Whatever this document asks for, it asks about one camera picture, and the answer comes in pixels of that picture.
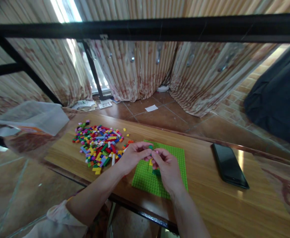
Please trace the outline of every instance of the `left hand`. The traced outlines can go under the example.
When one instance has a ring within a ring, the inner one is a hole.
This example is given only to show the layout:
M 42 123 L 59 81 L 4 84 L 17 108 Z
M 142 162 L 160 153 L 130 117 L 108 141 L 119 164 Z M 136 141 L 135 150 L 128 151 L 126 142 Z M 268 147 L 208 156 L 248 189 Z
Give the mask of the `left hand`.
M 148 148 L 150 145 L 153 144 L 144 141 L 131 143 L 116 165 L 122 169 L 124 174 L 130 173 L 140 160 L 149 161 L 151 159 L 152 150 Z

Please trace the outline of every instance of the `plastic storage box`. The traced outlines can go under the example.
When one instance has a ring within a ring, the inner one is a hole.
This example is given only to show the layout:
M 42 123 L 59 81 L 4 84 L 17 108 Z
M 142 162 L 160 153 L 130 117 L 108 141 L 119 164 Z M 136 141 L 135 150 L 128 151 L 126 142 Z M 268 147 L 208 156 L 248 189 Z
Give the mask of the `plastic storage box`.
M 60 104 L 26 101 L 0 116 L 0 124 L 29 133 L 55 136 L 69 118 Z

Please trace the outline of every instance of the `curtain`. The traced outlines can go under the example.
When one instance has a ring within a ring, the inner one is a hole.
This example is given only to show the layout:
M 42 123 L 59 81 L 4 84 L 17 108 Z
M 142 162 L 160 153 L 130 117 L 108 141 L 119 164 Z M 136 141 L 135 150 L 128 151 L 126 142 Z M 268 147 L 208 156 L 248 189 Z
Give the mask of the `curtain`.
M 283 0 L 75 0 L 75 3 L 83 21 L 290 13 L 290 1 Z M 216 107 L 278 47 L 243 44 L 244 49 L 228 67 L 218 72 L 218 65 L 230 53 L 231 43 L 196 43 L 190 67 L 187 67 L 192 54 L 190 42 L 164 42 L 158 65 L 157 44 L 136 42 L 134 62 L 130 62 L 128 42 L 92 40 L 91 48 L 116 99 L 146 99 L 164 83 L 170 86 L 170 94 L 180 106 L 198 117 Z
M 0 1 L 0 24 L 69 21 L 56 1 Z M 78 45 L 73 39 L 8 39 L 65 105 L 92 97 Z M 0 65 L 14 62 L 0 47 Z M 0 114 L 24 101 L 51 102 L 25 73 L 0 77 Z

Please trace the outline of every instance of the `brick wall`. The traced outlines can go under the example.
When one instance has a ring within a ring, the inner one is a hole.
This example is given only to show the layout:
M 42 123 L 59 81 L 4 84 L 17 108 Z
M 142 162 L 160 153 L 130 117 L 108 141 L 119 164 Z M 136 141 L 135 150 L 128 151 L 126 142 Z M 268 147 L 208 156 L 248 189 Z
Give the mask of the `brick wall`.
M 262 128 L 251 123 L 245 115 L 243 107 L 244 99 L 251 91 L 256 80 L 284 53 L 289 44 L 281 45 L 274 53 L 272 53 L 257 69 L 255 69 L 226 99 L 224 99 L 218 107 L 213 110 L 227 121 L 241 126 L 259 137 L 274 143 L 278 147 L 290 152 L 290 144 L 279 139 Z

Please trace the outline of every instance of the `phone screen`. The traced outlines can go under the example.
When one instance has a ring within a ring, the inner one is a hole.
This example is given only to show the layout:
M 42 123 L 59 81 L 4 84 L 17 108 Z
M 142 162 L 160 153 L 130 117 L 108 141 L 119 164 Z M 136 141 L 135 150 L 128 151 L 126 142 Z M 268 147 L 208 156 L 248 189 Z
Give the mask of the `phone screen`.
M 249 188 L 232 149 L 218 144 L 213 144 L 212 147 L 217 158 L 222 179 L 233 185 Z

